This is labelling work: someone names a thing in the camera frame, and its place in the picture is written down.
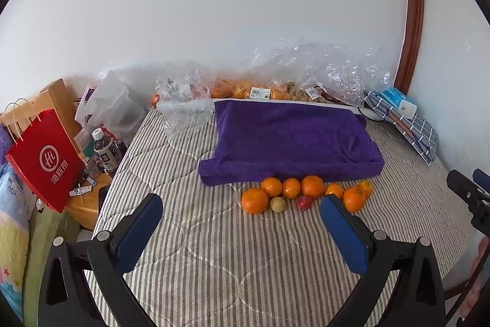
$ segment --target silver screw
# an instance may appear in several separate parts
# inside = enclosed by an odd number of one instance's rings
[[[430,240],[427,237],[421,237],[419,241],[423,246],[429,246],[430,245]]]
[[[97,240],[99,241],[104,241],[104,240],[107,240],[109,238],[110,234],[107,230],[103,230],[99,233],[97,233]]]
[[[60,246],[63,244],[63,237],[56,237],[54,240],[53,240],[53,245],[54,246]]]
[[[374,238],[377,240],[383,241],[383,240],[386,240],[387,235],[386,235],[386,233],[384,233],[384,231],[377,230],[374,232]]]

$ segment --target white circular logo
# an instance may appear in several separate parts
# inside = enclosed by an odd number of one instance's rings
[[[53,172],[59,164],[58,152],[53,146],[44,146],[39,153],[39,163],[46,172]]]

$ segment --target pink fruit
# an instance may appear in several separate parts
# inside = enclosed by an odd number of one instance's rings
[[[298,208],[301,210],[309,209],[313,205],[313,200],[309,196],[301,196],[299,199],[296,200],[298,204]]]

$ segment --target wooden table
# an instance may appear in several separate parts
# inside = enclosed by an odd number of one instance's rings
[[[94,231],[99,217],[99,190],[112,182],[112,178],[103,173],[96,179],[97,185],[87,194],[70,197],[65,206],[72,218],[80,223],[84,229]]]

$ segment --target green fruit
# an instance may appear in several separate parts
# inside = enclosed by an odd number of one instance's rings
[[[282,197],[274,197],[270,200],[270,208],[274,212],[284,212],[286,209],[286,201]]]

